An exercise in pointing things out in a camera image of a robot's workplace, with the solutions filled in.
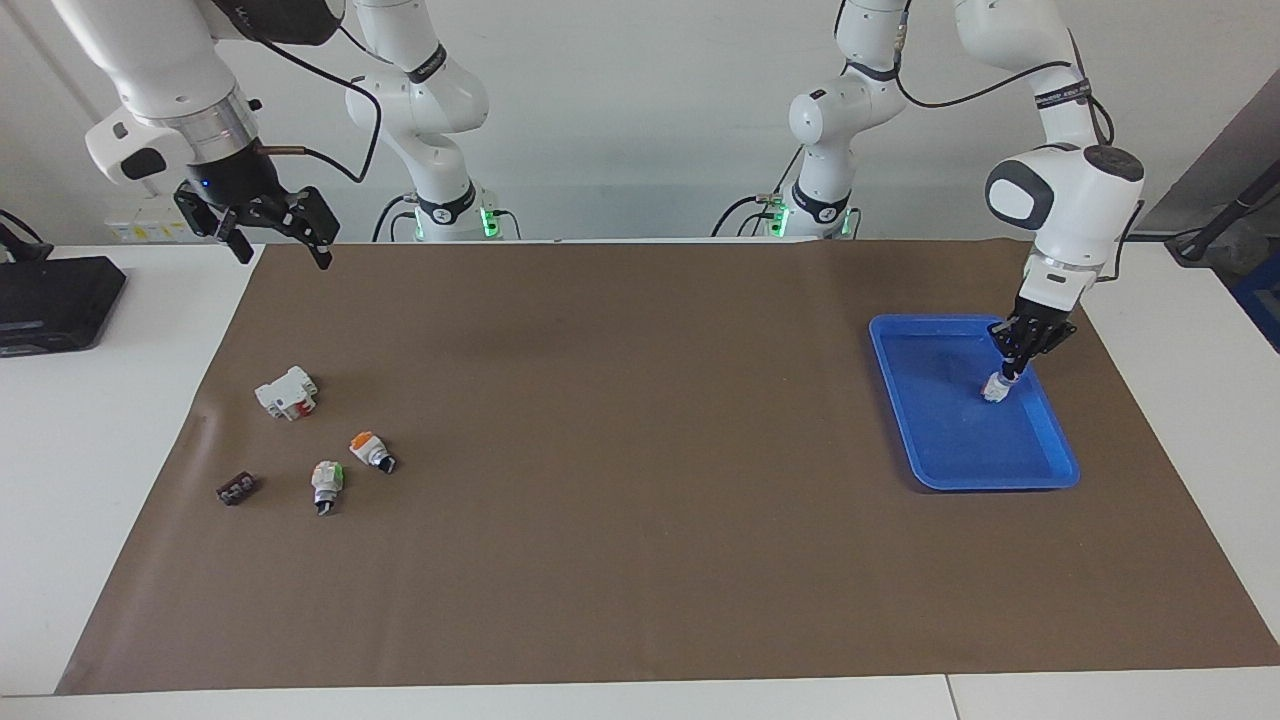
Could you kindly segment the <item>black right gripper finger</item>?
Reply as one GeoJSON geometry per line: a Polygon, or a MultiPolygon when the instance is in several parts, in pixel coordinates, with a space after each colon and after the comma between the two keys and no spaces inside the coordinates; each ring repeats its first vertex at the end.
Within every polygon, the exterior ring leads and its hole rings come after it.
{"type": "Polygon", "coordinates": [[[332,246],[340,222],[319,188],[259,196],[259,225],[302,243],[321,272],[332,265],[332,246]]]}
{"type": "Polygon", "coordinates": [[[180,183],[175,188],[174,204],[193,234],[225,246],[242,265],[248,265],[253,259],[255,251],[241,231],[233,209],[210,204],[192,183],[180,183]]]}

